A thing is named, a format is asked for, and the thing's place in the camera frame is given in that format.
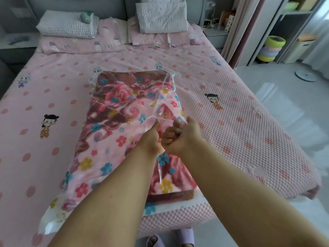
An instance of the hand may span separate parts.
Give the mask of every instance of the hand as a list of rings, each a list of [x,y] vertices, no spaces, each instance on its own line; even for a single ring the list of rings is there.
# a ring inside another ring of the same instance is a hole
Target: hand
[[[159,134],[160,121],[157,119],[150,130],[146,131],[137,146],[148,153],[154,154],[156,157],[164,153],[164,148],[161,145],[161,136]]]
[[[191,142],[202,140],[198,123],[189,116],[186,121],[187,124],[174,121],[173,126],[163,133],[161,144],[167,153],[180,157]]]

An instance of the yellow flower print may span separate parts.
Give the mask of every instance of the yellow flower print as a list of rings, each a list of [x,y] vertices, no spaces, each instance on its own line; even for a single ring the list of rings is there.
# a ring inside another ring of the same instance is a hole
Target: yellow flower print
[[[92,164],[92,160],[90,158],[84,158],[83,161],[81,161],[80,163],[80,167],[82,171],[88,170],[90,168],[92,168],[93,164]]]
[[[169,191],[172,192],[171,181],[164,178],[162,180],[162,184],[160,185],[160,189],[163,191],[163,193],[169,193]]]
[[[113,109],[112,111],[109,112],[109,117],[113,118],[114,116],[116,116],[118,114],[118,111]]]
[[[152,103],[152,105],[150,105],[150,107],[155,107],[155,105],[158,103],[158,101],[156,100],[156,101],[154,101],[153,103]]]
[[[58,198],[55,198],[54,200],[52,200],[52,202],[50,203],[51,209],[55,207],[57,200],[58,200]]]

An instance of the nightstand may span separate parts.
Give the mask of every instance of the nightstand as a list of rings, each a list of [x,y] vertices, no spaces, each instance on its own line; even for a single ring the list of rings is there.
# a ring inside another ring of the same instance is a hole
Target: nightstand
[[[219,28],[204,28],[203,33],[206,35],[211,44],[220,53],[225,45],[228,33],[225,32],[225,27]]]
[[[18,74],[34,54],[39,43],[39,35],[39,33],[6,34],[0,39],[0,59],[6,63],[11,71]],[[29,41],[21,41],[13,45],[8,44],[13,38],[22,36],[28,36]]]

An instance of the pink pillowcase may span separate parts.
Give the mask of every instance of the pink pillowcase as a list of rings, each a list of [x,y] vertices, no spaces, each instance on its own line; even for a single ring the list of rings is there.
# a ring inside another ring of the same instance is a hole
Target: pink pillowcase
[[[112,17],[100,20],[92,39],[42,36],[40,44],[46,55],[51,53],[92,54],[125,51],[118,21]]]
[[[138,20],[132,17],[128,20],[128,30],[134,48],[170,48],[184,45],[200,45],[197,25],[189,24],[186,32],[143,34],[139,32]]]

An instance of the curtain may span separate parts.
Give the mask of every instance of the curtain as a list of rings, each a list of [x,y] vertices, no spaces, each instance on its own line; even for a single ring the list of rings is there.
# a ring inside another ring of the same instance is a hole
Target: curtain
[[[303,33],[319,36],[304,53],[302,62],[329,79],[329,0],[326,0],[310,20]]]

